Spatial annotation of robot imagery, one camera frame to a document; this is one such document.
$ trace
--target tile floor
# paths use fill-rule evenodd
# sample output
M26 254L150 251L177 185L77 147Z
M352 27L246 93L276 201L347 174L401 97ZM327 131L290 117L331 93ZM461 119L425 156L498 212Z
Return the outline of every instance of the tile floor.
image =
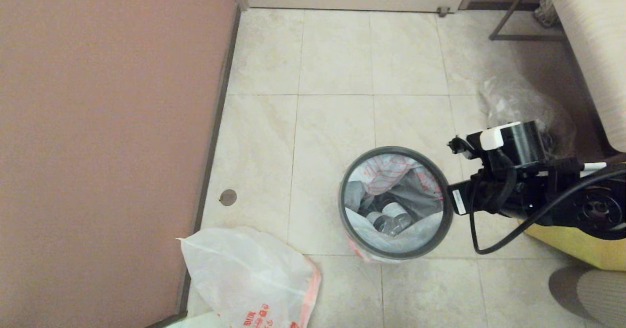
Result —
M337 214L342 175L374 147L417 150L451 183L476 172L446 143L486 127L476 97L485 79L512 71L538 87L559 85L539 74L570 70L561 45L489 41L502 15L243 13L202 226L253 226L308 255L323 275L311 328L585 327L547 286L574 259L535 239L522 235L477 257L468 219L455 217L425 258L367 264L347 245ZM528 13L510 28L540 29ZM218 199L229 188L239 197L225 207ZM485 246L515 226L500 217L477 222ZM189 310L209 310L193 289Z

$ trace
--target gray trash can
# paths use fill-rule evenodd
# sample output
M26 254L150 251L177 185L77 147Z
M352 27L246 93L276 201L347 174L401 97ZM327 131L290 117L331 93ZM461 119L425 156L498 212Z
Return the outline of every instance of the gray trash can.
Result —
M441 170L418 152L387 146L364 153L339 189L339 214L351 247L369 262L401 263L427 254L452 224L446 189ZM405 223L405 215L404 223L393 220L401 217L395 208L411 222Z

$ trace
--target clear plastic bottle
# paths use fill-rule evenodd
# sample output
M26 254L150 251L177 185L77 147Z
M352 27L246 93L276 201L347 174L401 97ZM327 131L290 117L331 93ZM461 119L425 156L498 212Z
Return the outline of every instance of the clear plastic bottle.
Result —
M370 212L367 215L367 220L374 225L374 229L378 232L387 234L390 237L395 237L404 230L397 219L384 215L381 212Z
M413 223L413 217L398 202L391 202L385 205L382 209L382 214L397 220L402 230L407 229Z

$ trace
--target trash can rim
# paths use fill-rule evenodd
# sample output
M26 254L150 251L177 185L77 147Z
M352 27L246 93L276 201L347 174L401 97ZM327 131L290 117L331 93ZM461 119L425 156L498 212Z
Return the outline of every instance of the trash can rim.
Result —
M438 185L441 188L441 193L443 197L443 217L441 219L441 224L437 232L432 236L432 238L426 244L408 252L393 253L393 252L387 252L387 251L383 251L383 250L379 250L378 248L375 248L374 246L364 241L360 236L358 236L358 234L352 227L350 221L347 219L346 208L344 206L345 205L344 196L346 192L346 185L348 183L348 179L350 178L352 172L358 167L358 165L380 154L400 154L400 155L416 160L418 163L425 166L426 169L429 170L429 172L431 172L432 176L434 176ZM409 148L401 147L401 146L384 146L384 147L374 148L373 150L369 150L368 152L365 152L362 155L360 155L360 157L358 157L348 167L347 172L344 175L344 178L342 179L342 182L339 188L339 196L338 196L338 206L339 206L339 214L340 214L341 222L343 223L344 228L346 228L346 231L348 232L348 235L351 237L351 239L356 241L358 246L360 246L364 250L367 250L368 252L371 252L374 255L377 255L379 257L383 257L386 259L393 259L393 260L408 260L408 259L414 259L416 257L423 256L427 254L428 252L431 252L434 248L436 248L436 246L438 246L443 241L443 239L445 238L452 224L452 217L453 217L454 211L452 210L451 200L447 196L447 192L446 192L447 186L448 186L447 179L444 176L443 172L441 172L441 170L434 163L432 163L432 161L425 155L419 152L416 152L414 150L411 150Z

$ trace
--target plastic bag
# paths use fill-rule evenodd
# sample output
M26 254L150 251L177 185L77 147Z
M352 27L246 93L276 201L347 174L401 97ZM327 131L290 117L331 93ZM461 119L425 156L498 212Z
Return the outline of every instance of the plastic bag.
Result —
M306 328L319 270L269 234L241 226L179 239L202 298L233 328Z
M539 8L535 9L533 16L543 27L550 27L561 22L552 0L540 0Z
M535 120L549 159L575 154L576 126L570 115L560 103L538 92L521 76L491 78L479 94L488 126Z
M385 252L402 254L420 248L439 230L443 218L443 195L434 176L418 161L401 154L380 154L358 165L348 178L344 192L346 217L354 232L369 245ZM401 201L414 223L395 237L378 232L358 214L374 196L389 192ZM360 248L348 237L354 252L366 262L401 263Z

